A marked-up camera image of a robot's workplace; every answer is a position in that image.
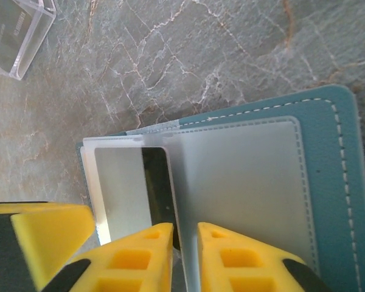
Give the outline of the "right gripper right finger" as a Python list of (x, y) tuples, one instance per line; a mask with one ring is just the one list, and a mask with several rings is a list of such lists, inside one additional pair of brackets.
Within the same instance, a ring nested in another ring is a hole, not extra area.
[(212, 223), (197, 234), (201, 291), (330, 291), (290, 252)]

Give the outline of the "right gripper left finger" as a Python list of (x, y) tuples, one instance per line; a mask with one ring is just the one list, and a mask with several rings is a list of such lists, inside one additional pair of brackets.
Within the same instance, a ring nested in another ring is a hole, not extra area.
[(78, 255), (44, 291), (170, 291), (173, 224), (159, 223)]

